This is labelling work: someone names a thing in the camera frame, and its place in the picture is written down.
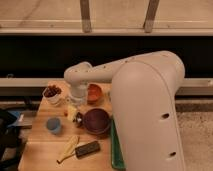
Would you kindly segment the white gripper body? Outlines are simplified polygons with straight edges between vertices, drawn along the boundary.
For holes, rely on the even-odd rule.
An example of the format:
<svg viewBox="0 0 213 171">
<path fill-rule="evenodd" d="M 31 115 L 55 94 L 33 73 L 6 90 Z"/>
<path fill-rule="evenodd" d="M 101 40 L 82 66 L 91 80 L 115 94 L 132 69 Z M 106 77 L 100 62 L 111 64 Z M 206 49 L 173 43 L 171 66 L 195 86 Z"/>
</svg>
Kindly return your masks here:
<svg viewBox="0 0 213 171">
<path fill-rule="evenodd" d="M 70 100 L 76 106 L 82 105 L 86 102 L 87 94 L 88 94 L 87 84 L 70 86 Z"/>
</svg>

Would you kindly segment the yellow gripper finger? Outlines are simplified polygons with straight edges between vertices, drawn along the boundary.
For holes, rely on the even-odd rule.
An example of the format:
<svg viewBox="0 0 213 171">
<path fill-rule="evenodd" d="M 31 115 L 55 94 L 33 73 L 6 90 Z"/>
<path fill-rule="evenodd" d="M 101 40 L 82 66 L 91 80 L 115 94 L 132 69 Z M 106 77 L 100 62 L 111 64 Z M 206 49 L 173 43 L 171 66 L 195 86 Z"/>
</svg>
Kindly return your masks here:
<svg viewBox="0 0 213 171">
<path fill-rule="evenodd" d="M 75 106 L 69 105 L 67 107 L 67 119 L 73 121 L 77 114 L 77 108 Z"/>
</svg>

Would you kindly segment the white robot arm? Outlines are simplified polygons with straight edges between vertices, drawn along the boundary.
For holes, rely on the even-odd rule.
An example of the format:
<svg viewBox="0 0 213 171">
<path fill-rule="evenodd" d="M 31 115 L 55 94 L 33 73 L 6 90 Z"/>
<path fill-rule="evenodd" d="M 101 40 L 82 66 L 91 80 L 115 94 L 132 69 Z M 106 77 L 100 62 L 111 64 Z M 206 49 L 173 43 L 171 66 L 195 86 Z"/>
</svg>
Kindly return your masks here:
<svg viewBox="0 0 213 171">
<path fill-rule="evenodd" d="M 112 114 L 126 171 L 185 171 L 175 109 L 175 93 L 185 68 L 169 51 L 158 51 L 102 64 L 69 67 L 64 79 L 71 98 L 86 98 L 86 85 L 109 82 Z"/>
</svg>

